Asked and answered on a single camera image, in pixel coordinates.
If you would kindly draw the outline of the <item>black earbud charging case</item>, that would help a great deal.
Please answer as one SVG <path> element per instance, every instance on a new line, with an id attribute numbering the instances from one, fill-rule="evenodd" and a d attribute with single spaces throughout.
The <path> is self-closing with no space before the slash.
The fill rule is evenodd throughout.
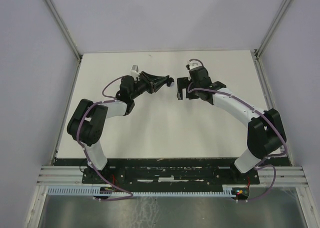
<path id="1" fill-rule="evenodd" d="M 173 84 L 174 84 L 174 78 L 172 78 L 172 77 L 169 77 L 168 79 L 167 79 L 167 81 L 166 81 L 166 85 L 168 86 L 168 87 L 171 87 Z"/>

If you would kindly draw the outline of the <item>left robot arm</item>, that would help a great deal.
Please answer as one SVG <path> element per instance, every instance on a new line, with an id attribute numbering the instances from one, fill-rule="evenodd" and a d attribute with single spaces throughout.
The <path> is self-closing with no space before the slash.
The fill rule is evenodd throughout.
<path id="1" fill-rule="evenodd" d="M 169 75 L 155 76 L 144 71 L 136 77 L 125 75 L 116 80 L 120 80 L 120 86 L 115 96 L 104 95 L 109 99 L 98 102 L 81 99 L 67 125 L 67 133 L 82 147 L 88 165 L 95 169 L 93 177 L 100 183 L 107 182 L 111 176 L 105 167 L 108 159 L 100 143 L 106 120 L 129 115 L 135 98 L 144 92 L 153 94 L 163 85 L 169 87 L 174 82 Z"/>

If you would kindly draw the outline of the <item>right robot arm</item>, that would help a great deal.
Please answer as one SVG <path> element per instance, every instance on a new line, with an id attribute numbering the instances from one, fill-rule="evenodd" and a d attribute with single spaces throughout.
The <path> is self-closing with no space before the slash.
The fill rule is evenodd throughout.
<path id="1" fill-rule="evenodd" d="M 225 84 L 213 82 L 207 69 L 195 60 L 186 65 L 188 77 L 177 79 L 177 98 L 201 99 L 221 108 L 247 128 L 246 150 L 235 160 L 229 177 L 242 183 L 248 171 L 274 156 L 274 151 L 286 147 L 286 134 L 279 112 L 264 110 L 237 97 Z"/>

